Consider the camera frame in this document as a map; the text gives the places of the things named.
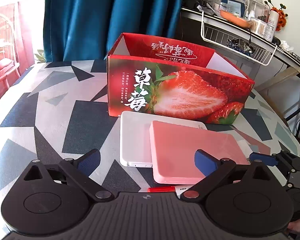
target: red marker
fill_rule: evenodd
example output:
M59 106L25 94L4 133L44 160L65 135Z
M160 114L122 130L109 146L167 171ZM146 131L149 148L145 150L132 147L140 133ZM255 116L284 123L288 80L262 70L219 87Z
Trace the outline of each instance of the red marker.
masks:
M150 187L148 192L175 192L177 196L180 196L184 191L191 188L193 185L175 185L167 187Z

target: geometric patterned tablecloth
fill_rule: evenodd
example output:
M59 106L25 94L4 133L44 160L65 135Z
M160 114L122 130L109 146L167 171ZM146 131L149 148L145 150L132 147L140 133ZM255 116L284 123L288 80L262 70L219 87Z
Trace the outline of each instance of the geometric patterned tablecloth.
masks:
M100 165L90 178L103 187L115 193L156 186L152 168L120 165L120 118L108 115L106 84L105 61L87 60L35 64L11 86L0 99L0 206L31 160L58 163L92 148L100 149ZM297 140L255 90L232 126L206 126L232 134L246 157L281 149L300 156ZM0 239L7 233L0 213Z

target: strawberry image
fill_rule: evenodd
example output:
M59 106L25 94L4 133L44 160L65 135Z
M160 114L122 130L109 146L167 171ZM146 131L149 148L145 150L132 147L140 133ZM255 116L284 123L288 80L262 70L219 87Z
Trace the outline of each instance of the strawberry image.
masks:
M193 71L181 70L166 77L161 74L157 67L149 104L152 113L195 120L221 109L228 101L224 92Z
M221 110L210 115L206 123L232 124L243 106L244 104L239 102L226 104Z
M252 89L252 84L250 83L214 73L204 73L203 79L226 93L230 102L245 101Z

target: strawberry box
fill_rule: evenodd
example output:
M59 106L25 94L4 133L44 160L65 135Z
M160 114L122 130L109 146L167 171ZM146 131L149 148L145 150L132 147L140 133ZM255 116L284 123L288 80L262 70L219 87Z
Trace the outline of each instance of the strawberry box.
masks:
M108 110L232 124L254 81L214 49L122 33L107 55Z

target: orange dish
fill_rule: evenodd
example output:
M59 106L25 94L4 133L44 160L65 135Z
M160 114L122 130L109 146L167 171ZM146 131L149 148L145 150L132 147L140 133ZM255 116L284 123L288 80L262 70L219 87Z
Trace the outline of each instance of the orange dish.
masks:
M220 10L220 15L223 19L228 20L229 22L232 22L242 28L249 28L251 23L246 21L245 19L242 19L232 13L226 12L226 11L222 11Z

